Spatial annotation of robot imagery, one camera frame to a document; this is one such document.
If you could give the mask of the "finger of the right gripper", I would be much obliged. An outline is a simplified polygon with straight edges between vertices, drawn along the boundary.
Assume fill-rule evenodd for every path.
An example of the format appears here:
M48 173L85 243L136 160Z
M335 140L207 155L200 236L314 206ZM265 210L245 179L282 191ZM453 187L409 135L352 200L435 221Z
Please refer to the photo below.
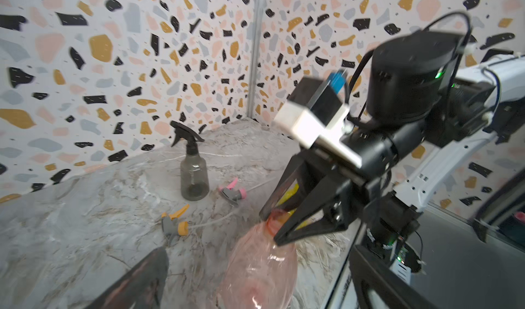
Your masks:
M286 166L275 190L273 190L268 201L262 207L259 217L262 221L265 221L270 216L270 213L279 206L280 199L284 196L286 191L295 181L301 178L302 170L304 165L304 159L302 153L295 154L291 157L288 165Z
M284 246L308 237L347 230L349 226L349 180L325 176L298 204L273 240Z

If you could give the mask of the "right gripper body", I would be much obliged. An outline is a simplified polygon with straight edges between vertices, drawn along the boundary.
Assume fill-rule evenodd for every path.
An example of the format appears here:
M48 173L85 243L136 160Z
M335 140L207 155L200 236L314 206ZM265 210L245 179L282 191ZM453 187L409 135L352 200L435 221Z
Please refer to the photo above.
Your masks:
M364 176L318 148L300 148L295 159L296 231L345 231L384 188L383 174Z

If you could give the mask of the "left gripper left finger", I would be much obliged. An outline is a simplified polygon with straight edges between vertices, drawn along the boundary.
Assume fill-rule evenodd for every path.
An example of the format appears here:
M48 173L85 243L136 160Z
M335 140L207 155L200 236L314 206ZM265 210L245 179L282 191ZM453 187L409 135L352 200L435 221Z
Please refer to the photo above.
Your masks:
M98 296L88 308L160 308L169 258L158 247Z

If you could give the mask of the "black spray nozzle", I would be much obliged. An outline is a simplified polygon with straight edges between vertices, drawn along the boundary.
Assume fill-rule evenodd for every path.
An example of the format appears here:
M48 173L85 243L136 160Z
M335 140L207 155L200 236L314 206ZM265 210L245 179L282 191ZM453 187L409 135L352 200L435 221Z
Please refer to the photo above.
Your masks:
M187 141L186 154L190 156L198 155L197 143L205 140L197 132L182 123L171 121L170 126L174 128L175 132L175 138L171 146L174 147L181 139L185 139Z

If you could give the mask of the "orange grey spray nozzle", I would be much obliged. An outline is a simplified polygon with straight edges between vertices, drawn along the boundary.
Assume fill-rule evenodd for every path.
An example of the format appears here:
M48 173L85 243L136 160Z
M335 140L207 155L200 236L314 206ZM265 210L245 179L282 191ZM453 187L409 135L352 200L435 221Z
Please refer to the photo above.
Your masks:
M185 205L182 209L175 213L161 214L161 229L166 240L166 246L173 246L181 237L189 234L189 223L180 220L180 217L189 209L189 205Z

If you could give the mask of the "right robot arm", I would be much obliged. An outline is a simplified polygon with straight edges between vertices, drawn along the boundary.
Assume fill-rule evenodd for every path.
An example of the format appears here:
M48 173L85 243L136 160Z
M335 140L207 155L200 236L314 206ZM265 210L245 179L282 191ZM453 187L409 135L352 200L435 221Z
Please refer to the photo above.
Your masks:
M260 212L265 221L289 213L276 245L360 220L367 250L402 261L438 186L479 148L507 138L505 123L524 121L524 56L460 68L470 37L425 27L368 51L352 76L298 83L274 123L300 151Z

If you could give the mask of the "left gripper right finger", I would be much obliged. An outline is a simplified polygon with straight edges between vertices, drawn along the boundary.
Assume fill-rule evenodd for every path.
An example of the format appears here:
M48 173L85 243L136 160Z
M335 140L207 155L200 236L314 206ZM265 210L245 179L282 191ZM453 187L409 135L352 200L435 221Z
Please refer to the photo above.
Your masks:
M358 305L372 308L374 291L389 308L435 308L430 301L397 277L376 255L364 246L354 246L349 254L349 268Z

